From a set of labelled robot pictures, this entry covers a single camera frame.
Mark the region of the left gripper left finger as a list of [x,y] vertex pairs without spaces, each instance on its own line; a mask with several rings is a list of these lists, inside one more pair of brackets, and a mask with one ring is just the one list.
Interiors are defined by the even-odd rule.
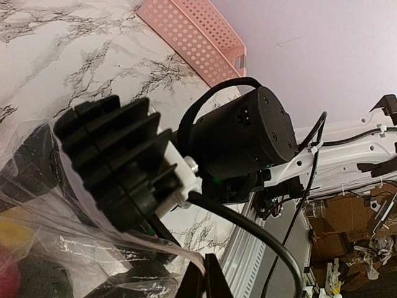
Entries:
[[204,293],[203,274],[190,262],[176,294],[176,298],[202,298]]

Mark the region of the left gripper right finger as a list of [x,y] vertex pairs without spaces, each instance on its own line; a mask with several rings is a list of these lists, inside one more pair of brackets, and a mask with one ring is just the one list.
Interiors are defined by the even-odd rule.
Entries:
[[233,298],[215,254],[205,255],[205,293],[208,298]]

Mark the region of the clear zip top bag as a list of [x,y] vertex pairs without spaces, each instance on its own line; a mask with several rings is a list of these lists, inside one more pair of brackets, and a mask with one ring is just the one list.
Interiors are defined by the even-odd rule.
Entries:
[[1,212],[19,207],[33,233],[19,250],[62,265],[74,297],[174,297],[190,262],[202,256],[159,238],[147,220],[126,232],[96,209],[47,121],[20,124],[1,155]]

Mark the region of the yellow fake pepper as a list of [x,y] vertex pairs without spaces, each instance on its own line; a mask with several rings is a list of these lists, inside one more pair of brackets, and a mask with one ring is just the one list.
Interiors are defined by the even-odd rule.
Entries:
[[19,223],[24,215],[25,212],[19,207],[1,212],[1,246],[8,250],[19,250],[32,241],[31,229]]

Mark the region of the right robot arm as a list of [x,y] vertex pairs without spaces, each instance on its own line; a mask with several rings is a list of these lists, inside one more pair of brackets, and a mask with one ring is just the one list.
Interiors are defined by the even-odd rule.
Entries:
[[274,199],[300,198],[305,189],[330,196],[396,172],[396,96],[383,96],[358,120],[295,129],[276,95],[260,84],[199,116],[226,88],[219,84],[184,114],[177,133],[180,153],[198,164],[203,195],[239,204],[257,194],[257,213],[276,210]]

